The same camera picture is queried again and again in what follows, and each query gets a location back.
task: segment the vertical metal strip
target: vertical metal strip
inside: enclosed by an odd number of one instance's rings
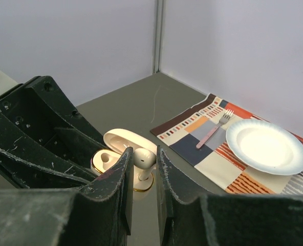
[[[165,0],[156,0],[153,73],[160,71]]]

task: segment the pink fork handle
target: pink fork handle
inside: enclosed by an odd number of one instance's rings
[[[200,142],[196,145],[196,148],[199,150],[204,145],[204,143],[206,143],[206,141],[214,134],[214,132],[217,131],[219,127],[220,125],[213,127],[212,130],[210,130],[209,133],[207,133],[207,135],[202,140],[200,140]]]

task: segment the tabletop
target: tabletop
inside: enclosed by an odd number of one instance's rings
[[[223,194],[220,187],[193,168],[150,130],[182,113],[206,97],[169,76],[157,73],[78,106],[79,112],[102,134],[115,128],[135,132],[160,145],[183,173],[207,190]],[[134,201],[132,235],[128,246],[160,245],[156,185]]]

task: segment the patchwork placemat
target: patchwork placemat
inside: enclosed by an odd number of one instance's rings
[[[197,143],[219,122],[227,109],[234,111],[234,117],[218,129],[206,146],[197,150]],[[303,172],[292,176],[260,172],[233,154],[226,143],[225,133],[231,124],[242,119],[264,120],[209,94],[204,101],[151,132],[228,193],[303,194]],[[303,144],[303,138],[296,137]]]

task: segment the plate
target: plate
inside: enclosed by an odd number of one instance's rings
[[[288,131],[266,121],[244,119],[226,132],[229,148],[245,164],[275,175],[303,171],[303,145]]]

